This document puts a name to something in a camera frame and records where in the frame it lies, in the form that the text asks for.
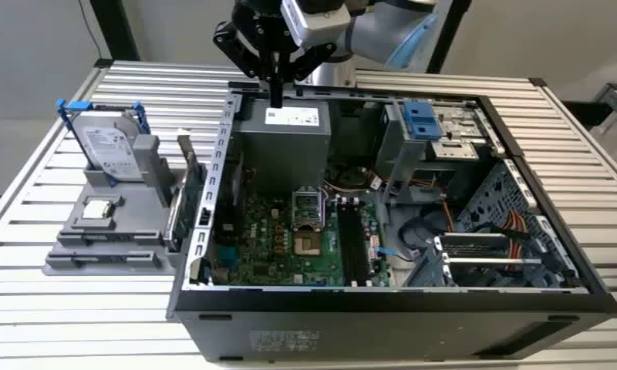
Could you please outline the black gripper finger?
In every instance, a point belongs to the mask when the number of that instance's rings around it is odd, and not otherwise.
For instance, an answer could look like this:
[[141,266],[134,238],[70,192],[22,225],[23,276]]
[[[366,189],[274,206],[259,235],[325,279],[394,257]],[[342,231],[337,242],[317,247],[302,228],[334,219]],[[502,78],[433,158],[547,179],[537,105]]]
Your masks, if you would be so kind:
[[325,62],[333,52],[335,44],[326,43],[310,47],[301,56],[290,61],[290,53],[281,52],[275,66],[275,107],[282,107],[283,85],[295,80],[303,80],[311,71]]
[[238,31],[231,22],[219,22],[213,33],[213,42],[238,69],[250,77],[257,77],[267,85],[269,106],[275,107],[275,62],[271,51],[255,55],[238,39]]

